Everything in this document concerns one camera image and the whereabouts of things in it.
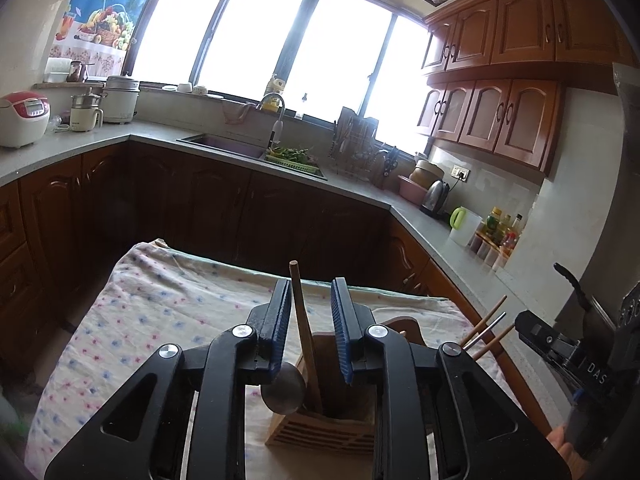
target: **green basket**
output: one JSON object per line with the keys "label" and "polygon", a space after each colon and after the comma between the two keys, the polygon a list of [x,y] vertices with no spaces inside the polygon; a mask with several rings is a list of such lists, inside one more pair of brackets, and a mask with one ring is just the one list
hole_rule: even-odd
{"label": "green basket", "polygon": [[321,176],[320,168],[317,166],[310,166],[308,164],[300,164],[299,162],[293,162],[292,160],[285,160],[283,158],[278,158],[273,155],[265,155],[264,160],[268,162],[272,162],[273,164],[279,164],[284,166],[285,168],[290,168],[292,170],[304,171],[305,173],[310,173],[312,175]]}

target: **faucet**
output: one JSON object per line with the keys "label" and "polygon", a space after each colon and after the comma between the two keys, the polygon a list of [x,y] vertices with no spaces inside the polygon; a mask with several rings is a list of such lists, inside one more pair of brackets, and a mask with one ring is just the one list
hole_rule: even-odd
{"label": "faucet", "polygon": [[280,134],[282,133],[282,116],[284,115],[284,110],[286,110],[286,106],[284,104],[284,99],[277,92],[270,92],[265,94],[260,102],[257,104],[256,109],[260,110],[262,105],[268,99],[275,97],[279,99],[282,106],[280,107],[280,115],[278,116],[278,120],[273,123],[273,128],[271,129],[271,137],[269,138],[269,143],[267,144],[267,148],[270,148],[272,144],[277,144],[280,141]]}

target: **window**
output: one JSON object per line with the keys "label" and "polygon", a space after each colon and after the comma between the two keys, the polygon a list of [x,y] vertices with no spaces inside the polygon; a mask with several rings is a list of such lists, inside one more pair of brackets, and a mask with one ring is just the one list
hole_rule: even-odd
{"label": "window", "polygon": [[184,83],[219,0],[159,0],[140,43],[132,76]]}
{"label": "window", "polygon": [[426,98],[420,67],[427,40],[426,28],[398,17],[364,114],[380,121],[377,140],[407,153],[422,152],[427,145],[427,137],[415,133]]}
{"label": "window", "polygon": [[335,121],[357,112],[369,86],[392,13],[366,0],[320,0],[287,79],[284,100],[307,115]]}
{"label": "window", "polygon": [[302,0],[230,0],[198,84],[260,100]]}

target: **rice cooker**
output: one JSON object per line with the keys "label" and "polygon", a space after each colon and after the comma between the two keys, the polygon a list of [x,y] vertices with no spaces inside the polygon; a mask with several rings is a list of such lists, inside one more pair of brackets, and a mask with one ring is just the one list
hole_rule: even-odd
{"label": "rice cooker", "polygon": [[136,109],[140,81],[127,75],[111,75],[102,89],[100,106],[105,123],[130,123]]}
{"label": "rice cooker", "polygon": [[49,102],[36,92],[0,97],[0,146],[20,148],[42,138],[49,122]]}

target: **window frame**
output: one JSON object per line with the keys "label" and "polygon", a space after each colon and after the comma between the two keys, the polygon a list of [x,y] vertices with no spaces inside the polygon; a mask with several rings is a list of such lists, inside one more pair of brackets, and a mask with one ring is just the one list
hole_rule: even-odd
{"label": "window frame", "polygon": [[[140,47],[139,43],[144,37],[146,26],[148,25],[151,16],[156,10],[156,5],[158,4],[158,1],[159,0],[147,0],[145,7],[140,13],[138,25],[136,26],[132,36],[131,48],[127,51],[126,57],[122,64],[121,74],[123,75],[130,75],[133,71],[133,67],[135,65],[136,57],[138,55],[138,50]],[[302,0],[302,2],[300,3],[300,8],[298,9],[298,13],[287,35],[287,38],[284,42],[282,50],[280,51],[280,56],[278,58],[278,61],[276,62],[276,65],[273,69],[273,73],[278,74],[279,77],[285,80],[290,75],[293,62],[296,59],[296,55],[298,54],[298,51],[300,49],[300,44],[302,44],[302,39],[304,38],[304,35],[306,33],[307,25],[309,24],[311,16],[316,10],[318,1],[319,0]],[[388,29],[386,31],[386,35],[385,35],[382,47],[380,49],[380,53],[378,55],[378,59],[376,61],[375,67],[373,69],[373,72],[369,75],[369,83],[367,85],[367,90],[363,95],[359,110],[356,111],[359,117],[363,117],[364,112],[367,109],[367,105],[369,103],[371,93],[373,92],[374,85],[378,78],[380,67],[382,66],[382,62],[386,54],[386,49],[391,39],[391,35],[393,34],[394,26],[396,24],[398,17],[403,16],[424,27],[424,22],[421,20],[421,18],[416,14],[409,12],[406,9],[395,7],[392,4],[386,2],[385,0],[366,0],[366,1],[373,3],[377,6],[383,7],[383,9],[389,10],[392,13],[392,16],[391,16]],[[196,82],[198,81],[198,78],[200,77],[200,72],[202,70],[204,59],[206,58],[207,53],[209,51],[209,45],[211,44],[213,35],[215,34],[216,29],[218,28],[218,23],[220,22],[220,18],[222,17],[222,14],[225,12],[228,2],[229,0],[220,0],[216,6],[216,9],[213,12],[213,15],[209,20],[209,25],[207,26],[204,36],[200,42],[198,54],[196,56],[196,59],[193,62],[193,67],[191,69],[189,81],[192,84],[196,84]],[[141,86],[143,88],[144,87],[161,88],[162,86],[164,86],[164,83],[141,81]],[[235,96],[235,95],[227,94],[225,92],[219,92],[214,88],[210,90],[215,94],[222,95],[225,98],[229,98],[229,99],[233,99],[241,102],[252,102],[254,104],[257,104],[258,102],[247,97]],[[285,111],[285,116],[294,117],[295,113],[296,113],[295,110],[291,110],[287,108],[287,110]],[[315,118],[308,115],[304,116],[303,121],[309,122],[311,124],[316,124],[317,126],[322,126],[327,129],[333,129],[334,127],[334,124],[332,122],[325,121],[323,119]],[[382,146],[384,144],[383,142],[378,140],[376,140],[376,143],[379,146]]]}

